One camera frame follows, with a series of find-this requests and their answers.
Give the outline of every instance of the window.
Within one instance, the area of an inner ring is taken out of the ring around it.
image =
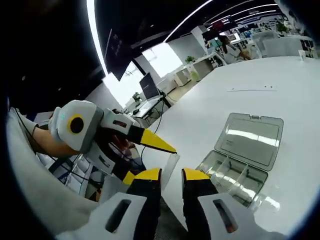
[[[111,72],[103,79],[103,82],[119,104],[125,108],[126,103],[129,102],[135,92],[142,92],[139,84],[142,78],[142,73],[133,62],[130,62],[120,81]]]
[[[156,45],[144,51],[142,54],[160,78],[176,70],[183,64],[167,43]]]

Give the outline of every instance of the yellow circular sensor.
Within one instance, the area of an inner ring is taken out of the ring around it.
[[[85,122],[79,114],[73,115],[68,121],[68,130],[72,134],[79,134],[84,129]]]

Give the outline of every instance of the ceiling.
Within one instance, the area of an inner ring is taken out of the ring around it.
[[[30,6],[24,6],[22,11],[18,9],[12,15],[16,27],[8,34],[9,98],[12,105],[24,113],[52,111],[70,100],[84,99],[104,76],[90,31],[86,0],[45,2],[50,4],[41,14],[37,12],[41,7],[34,11]],[[203,3],[204,0],[95,0],[100,43],[107,41],[112,28],[138,56],[163,42]],[[225,10],[212,21],[265,4],[274,4],[274,1],[213,0],[190,17],[169,41],[189,34],[194,27]],[[277,6],[259,11],[273,9]],[[243,12],[237,17],[247,15],[248,12]]]

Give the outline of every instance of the floor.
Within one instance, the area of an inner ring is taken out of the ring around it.
[[[190,89],[192,89],[198,82],[194,81],[189,81],[186,85],[184,86],[178,86],[174,90],[172,90],[168,96],[174,100],[178,101],[183,95],[185,95]]]

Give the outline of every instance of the black circle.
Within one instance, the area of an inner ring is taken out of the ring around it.
[[[80,133],[82,129],[84,129],[84,125],[85,124],[82,118],[80,117],[74,118],[70,124],[71,132],[73,132],[74,134]]]

